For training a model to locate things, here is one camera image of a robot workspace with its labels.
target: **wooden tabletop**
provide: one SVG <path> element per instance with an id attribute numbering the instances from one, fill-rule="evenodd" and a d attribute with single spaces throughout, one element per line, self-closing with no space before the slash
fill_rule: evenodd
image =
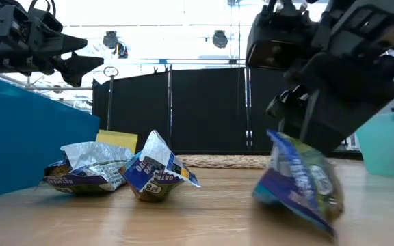
<path id="1" fill-rule="evenodd" d="M 332 243 L 283 209 L 251 197 L 263 171 L 193 169 L 201 189 L 182 184 L 160 204 L 139 202 L 123 187 L 101 197 L 73 197 L 48 187 L 0 196 L 0 245 L 319 246 Z M 394 245 L 394 179 L 337 164 L 346 212 L 339 244 Z"/>

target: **teal bin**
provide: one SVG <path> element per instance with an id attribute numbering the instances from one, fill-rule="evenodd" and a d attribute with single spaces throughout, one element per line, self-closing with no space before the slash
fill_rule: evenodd
<path id="1" fill-rule="evenodd" d="M 356 135 L 367 171 L 394 177 L 394 113 L 374 116 Z"/>
<path id="2" fill-rule="evenodd" d="M 0 195 L 38 185 L 60 146 L 98 131 L 96 116 L 0 81 Z"/>

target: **snack wrapper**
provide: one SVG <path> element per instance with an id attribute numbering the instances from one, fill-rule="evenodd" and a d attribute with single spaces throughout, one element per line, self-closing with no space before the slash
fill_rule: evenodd
<path id="1" fill-rule="evenodd" d="M 178 160 L 157 131 L 125 165 L 124 178 L 139 200 L 162 202 L 184 181 L 200 187 L 196 176 Z"/>
<path id="2" fill-rule="evenodd" d="M 128 148 L 99 142 L 62 146 L 64 158 L 45 168 L 42 179 L 65 193 L 115 191 L 126 180 L 119 172 L 134 157 Z"/>
<path id="3" fill-rule="evenodd" d="M 334 167 L 318 150 L 283 133 L 267 130 L 274 142 L 270 165 L 253 196 L 266 204 L 282 203 L 331 236 L 332 222 L 344 211 Z"/>

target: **black panel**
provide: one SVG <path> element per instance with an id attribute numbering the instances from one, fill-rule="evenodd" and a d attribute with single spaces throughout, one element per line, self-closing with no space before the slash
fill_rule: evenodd
<path id="1" fill-rule="evenodd" d="M 172 71 L 172 150 L 177 154 L 243 154 L 244 69 Z"/>
<path id="2" fill-rule="evenodd" d="M 270 153 L 272 141 L 265 134 L 265 129 L 278 129 L 278 121 L 265 113 L 268 104 L 288 85 L 283 81 L 283 73 L 273 70 L 250 70 L 251 112 L 250 128 L 252 130 L 252 151 Z"/>
<path id="3" fill-rule="evenodd" d="M 100 85 L 94 93 L 95 115 L 101 117 L 102 129 L 107 128 L 109 97 L 99 94 L 105 93 L 104 91 L 107 94 L 109 84 L 108 81 Z M 136 151 L 144 147 L 152 130 L 157 130 L 167 141 L 169 125 L 167 72 L 115 79 L 113 93 L 111 131 L 137 134 Z"/>

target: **woven mat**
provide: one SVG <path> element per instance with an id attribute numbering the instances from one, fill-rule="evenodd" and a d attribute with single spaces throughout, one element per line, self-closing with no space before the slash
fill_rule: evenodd
<path id="1" fill-rule="evenodd" d="M 177 156 L 187 167 L 218 169 L 264 169 L 270 156 L 241 155 L 179 155 Z M 328 159 L 332 164 L 362 164 L 362 161 L 347 159 Z"/>

